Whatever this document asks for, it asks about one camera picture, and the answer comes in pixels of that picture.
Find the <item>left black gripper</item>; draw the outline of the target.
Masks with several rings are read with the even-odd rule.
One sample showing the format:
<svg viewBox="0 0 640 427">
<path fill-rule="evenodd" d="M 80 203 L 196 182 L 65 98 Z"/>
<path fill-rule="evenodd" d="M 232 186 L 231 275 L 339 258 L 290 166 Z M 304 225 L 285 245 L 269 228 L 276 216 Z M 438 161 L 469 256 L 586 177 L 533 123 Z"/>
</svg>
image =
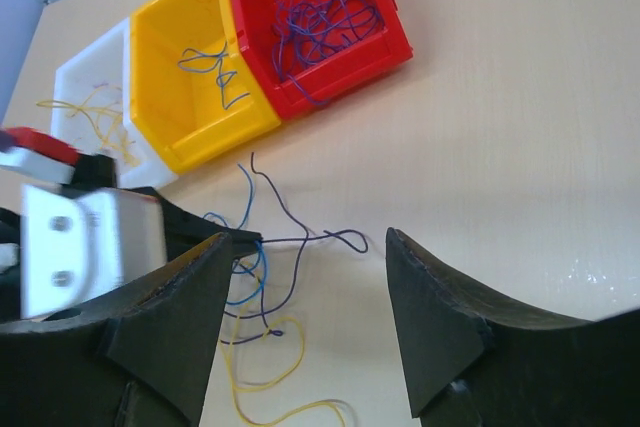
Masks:
<svg viewBox="0 0 640 427">
<path fill-rule="evenodd" d="M 21 316 L 21 217 L 1 209 L 1 316 Z"/>
</svg>

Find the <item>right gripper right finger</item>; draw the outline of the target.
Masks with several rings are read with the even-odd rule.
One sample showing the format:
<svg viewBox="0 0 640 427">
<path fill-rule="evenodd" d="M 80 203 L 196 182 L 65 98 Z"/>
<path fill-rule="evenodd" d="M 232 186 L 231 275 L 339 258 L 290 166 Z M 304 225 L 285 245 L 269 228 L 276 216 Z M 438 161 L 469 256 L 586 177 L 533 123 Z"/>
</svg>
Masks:
<svg viewBox="0 0 640 427">
<path fill-rule="evenodd" d="M 424 426 L 635 426 L 639 314 L 597 321 L 511 298 L 399 229 L 387 283 L 411 415 Z"/>
</svg>

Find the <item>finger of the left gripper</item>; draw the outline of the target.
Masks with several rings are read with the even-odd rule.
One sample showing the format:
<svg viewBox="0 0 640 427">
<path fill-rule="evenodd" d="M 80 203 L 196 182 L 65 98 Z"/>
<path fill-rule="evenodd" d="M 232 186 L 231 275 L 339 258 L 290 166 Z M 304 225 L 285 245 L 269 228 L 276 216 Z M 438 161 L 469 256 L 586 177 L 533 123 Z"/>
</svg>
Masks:
<svg viewBox="0 0 640 427">
<path fill-rule="evenodd" d="M 224 227 L 196 216 L 174 205 L 152 187 L 130 189 L 130 192 L 153 197 L 160 204 L 167 260 L 173 261 L 193 247 L 216 234 L 226 234 L 232 241 L 233 259 L 255 254 L 263 238 L 260 233 Z"/>
</svg>

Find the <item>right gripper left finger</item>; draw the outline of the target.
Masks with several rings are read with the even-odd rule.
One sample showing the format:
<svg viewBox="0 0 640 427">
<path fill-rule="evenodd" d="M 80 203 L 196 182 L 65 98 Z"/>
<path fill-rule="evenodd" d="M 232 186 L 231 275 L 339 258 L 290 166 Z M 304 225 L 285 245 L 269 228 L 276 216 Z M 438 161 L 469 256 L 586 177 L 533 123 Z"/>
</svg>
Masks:
<svg viewBox="0 0 640 427">
<path fill-rule="evenodd" d="M 198 425 L 231 261 L 217 234 L 48 320 L 2 324 L 2 425 Z"/>
</svg>

